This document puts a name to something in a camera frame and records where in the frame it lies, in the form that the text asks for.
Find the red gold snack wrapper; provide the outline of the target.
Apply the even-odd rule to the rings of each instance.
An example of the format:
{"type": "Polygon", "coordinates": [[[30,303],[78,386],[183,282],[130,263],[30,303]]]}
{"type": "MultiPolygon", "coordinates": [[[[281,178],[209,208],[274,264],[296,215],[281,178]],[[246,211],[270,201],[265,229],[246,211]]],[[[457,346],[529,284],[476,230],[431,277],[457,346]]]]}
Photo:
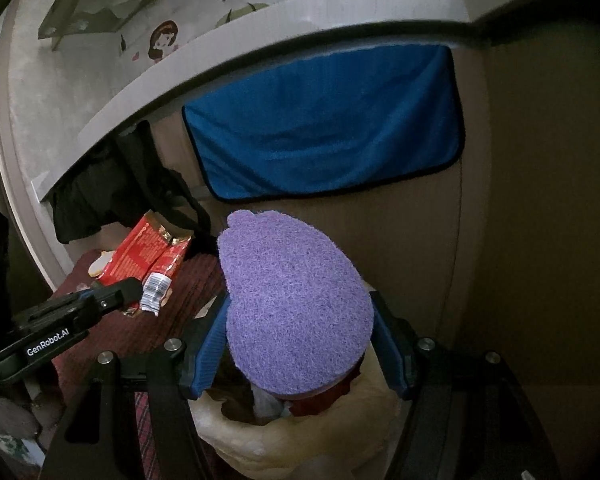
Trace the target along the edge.
{"type": "Polygon", "coordinates": [[[140,311],[159,315],[168,301],[176,274],[181,269],[190,235],[175,236],[157,216],[149,211],[137,222],[119,247],[108,252],[109,258],[102,272],[97,275],[99,284],[108,286],[125,278],[137,278],[143,284],[140,311]]]}

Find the pink sponge with purple pad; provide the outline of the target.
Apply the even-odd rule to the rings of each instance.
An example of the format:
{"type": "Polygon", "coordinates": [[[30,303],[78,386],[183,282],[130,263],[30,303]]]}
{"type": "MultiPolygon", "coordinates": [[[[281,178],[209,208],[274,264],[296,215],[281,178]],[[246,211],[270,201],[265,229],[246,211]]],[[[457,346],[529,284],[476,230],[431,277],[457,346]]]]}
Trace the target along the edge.
{"type": "Polygon", "coordinates": [[[236,210],[218,238],[238,370],[272,396],[336,385],[362,359],[374,307],[346,254],[323,232],[275,210],[236,210]]]}

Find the trash bin with yellow bag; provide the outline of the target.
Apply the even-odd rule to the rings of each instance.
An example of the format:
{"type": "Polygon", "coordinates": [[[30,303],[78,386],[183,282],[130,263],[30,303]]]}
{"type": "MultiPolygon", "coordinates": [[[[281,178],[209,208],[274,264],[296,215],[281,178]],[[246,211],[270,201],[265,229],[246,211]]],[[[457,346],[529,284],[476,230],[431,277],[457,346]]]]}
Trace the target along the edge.
{"type": "Polygon", "coordinates": [[[411,408],[388,387],[373,347],[350,392],[318,415],[258,426],[227,418],[207,393],[188,405],[201,440],[249,479],[289,479],[322,456],[335,463],[337,478],[345,472],[351,479],[385,478],[411,408]]]}

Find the black hanging bag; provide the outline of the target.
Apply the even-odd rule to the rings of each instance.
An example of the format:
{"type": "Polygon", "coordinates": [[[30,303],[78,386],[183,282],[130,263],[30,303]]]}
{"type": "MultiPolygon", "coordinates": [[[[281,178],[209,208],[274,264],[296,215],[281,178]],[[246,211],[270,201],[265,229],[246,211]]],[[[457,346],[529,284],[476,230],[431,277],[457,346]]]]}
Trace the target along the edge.
{"type": "Polygon", "coordinates": [[[182,175],[163,166],[149,122],[98,142],[47,194],[56,238],[67,245],[120,223],[132,228],[148,211],[193,234],[186,252],[215,256],[211,219],[182,175]]]}

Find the blue hanging towel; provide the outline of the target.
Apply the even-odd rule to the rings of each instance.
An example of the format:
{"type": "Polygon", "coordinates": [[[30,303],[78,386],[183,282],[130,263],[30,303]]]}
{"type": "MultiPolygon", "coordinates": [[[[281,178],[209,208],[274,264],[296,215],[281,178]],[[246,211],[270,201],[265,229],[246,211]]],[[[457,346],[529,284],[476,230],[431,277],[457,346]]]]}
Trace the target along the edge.
{"type": "Polygon", "coordinates": [[[227,203],[433,174],[465,144],[453,55],[442,44],[297,58],[186,102],[182,117],[204,183],[227,203]]]}

